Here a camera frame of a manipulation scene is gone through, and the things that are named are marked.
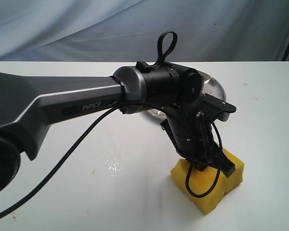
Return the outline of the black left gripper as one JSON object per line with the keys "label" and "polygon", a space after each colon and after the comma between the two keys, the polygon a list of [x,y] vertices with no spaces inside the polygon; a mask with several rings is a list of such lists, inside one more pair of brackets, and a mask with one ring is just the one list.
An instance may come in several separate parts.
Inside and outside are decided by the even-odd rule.
{"label": "black left gripper", "polygon": [[212,123],[205,115],[189,118],[179,107],[165,107],[166,119],[161,123],[176,152],[189,163],[188,169],[202,172],[210,166],[219,169],[226,178],[236,170],[235,164],[221,152],[213,139]]}

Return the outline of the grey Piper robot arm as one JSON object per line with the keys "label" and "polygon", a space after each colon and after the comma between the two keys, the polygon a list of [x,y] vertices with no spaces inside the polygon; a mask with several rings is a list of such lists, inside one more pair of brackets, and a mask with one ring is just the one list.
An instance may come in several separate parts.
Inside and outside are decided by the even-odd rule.
{"label": "grey Piper robot arm", "polygon": [[110,77],[29,77],[0,72],[0,191],[15,177],[20,154],[34,160],[51,125],[116,108],[125,114],[163,109],[162,122],[180,156],[198,170],[231,176],[235,165],[213,141],[214,120],[236,108],[203,92],[194,68],[138,62]]}

